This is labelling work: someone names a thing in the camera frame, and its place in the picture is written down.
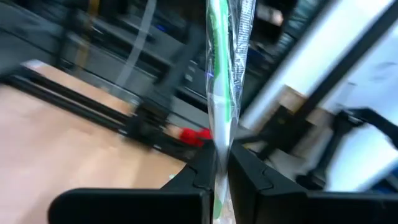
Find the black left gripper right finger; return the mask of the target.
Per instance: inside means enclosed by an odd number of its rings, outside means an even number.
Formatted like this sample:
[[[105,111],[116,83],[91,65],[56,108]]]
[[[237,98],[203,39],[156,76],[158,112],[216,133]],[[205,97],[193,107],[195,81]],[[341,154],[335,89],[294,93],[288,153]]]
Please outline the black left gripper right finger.
[[[307,191],[237,143],[228,179],[236,224],[307,224]]]

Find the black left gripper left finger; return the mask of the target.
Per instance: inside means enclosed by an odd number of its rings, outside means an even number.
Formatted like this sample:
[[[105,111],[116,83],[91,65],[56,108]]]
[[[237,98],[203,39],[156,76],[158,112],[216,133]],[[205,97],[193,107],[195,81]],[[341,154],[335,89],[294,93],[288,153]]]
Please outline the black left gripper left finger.
[[[172,193],[165,224],[212,224],[217,152],[206,142],[185,167],[161,189]]]

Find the green toothbrush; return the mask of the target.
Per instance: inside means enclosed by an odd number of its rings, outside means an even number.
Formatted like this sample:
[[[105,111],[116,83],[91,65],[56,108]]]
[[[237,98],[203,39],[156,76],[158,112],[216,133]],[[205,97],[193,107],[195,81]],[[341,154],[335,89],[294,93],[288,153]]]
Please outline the green toothbrush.
[[[213,224],[226,224],[228,159],[238,125],[256,0],[206,0],[206,97],[218,155]]]

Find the red black work glove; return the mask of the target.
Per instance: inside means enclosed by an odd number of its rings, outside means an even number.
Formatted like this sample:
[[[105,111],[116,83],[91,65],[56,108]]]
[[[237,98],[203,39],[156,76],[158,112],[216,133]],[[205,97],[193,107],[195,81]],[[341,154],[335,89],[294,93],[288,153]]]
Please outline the red black work glove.
[[[204,128],[201,131],[199,131],[198,136],[202,140],[212,140],[213,139],[212,132],[208,128]]]
[[[179,140],[191,146],[201,146],[203,144],[202,137],[203,131],[183,128],[179,135]]]

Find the black desk leg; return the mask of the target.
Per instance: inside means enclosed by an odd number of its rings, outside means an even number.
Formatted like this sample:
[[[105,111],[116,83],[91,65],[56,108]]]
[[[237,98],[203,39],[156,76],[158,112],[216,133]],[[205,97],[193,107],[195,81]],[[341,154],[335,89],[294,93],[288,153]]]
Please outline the black desk leg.
[[[306,118],[324,99],[327,94],[344,78],[351,68],[362,59],[377,41],[392,27],[398,20],[398,0],[393,0],[392,4],[383,14],[371,25],[349,52],[338,62],[334,69],[317,86],[308,100],[294,113],[291,120],[284,124],[281,129],[274,134],[274,138],[259,153],[260,159],[265,159],[275,149],[280,149],[291,144],[293,135],[302,127]]]

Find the person's hand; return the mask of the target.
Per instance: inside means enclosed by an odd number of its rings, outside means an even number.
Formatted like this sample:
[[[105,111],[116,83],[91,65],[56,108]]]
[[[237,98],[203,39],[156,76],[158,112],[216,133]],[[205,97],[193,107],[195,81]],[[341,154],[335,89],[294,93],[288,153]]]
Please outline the person's hand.
[[[263,21],[277,26],[281,26],[284,21],[281,11],[262,3],[256,6],[256,16]]]

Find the black aluminium table frame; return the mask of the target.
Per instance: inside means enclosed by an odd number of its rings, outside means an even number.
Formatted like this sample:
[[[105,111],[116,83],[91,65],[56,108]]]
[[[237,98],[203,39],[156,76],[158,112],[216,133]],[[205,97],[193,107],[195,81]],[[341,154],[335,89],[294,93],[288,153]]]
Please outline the black aluminium table frame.
[[[131,115],[123,114],[77,91],[52,81],[38,72],[22,66],[1,71],[0,85],[2,84],[17,88],[18,90],[24,91],[128,138],[125,136],[125,125],[134,112]],[[166,133],[165,135],[168,136],[169,139],[155,146],[150,146],[131,138],[128,139],[153,147],[168,156],[184,162],[189,162],[197,151],[206,142],[210,141],[203,140],[201,146],[191,146]]]

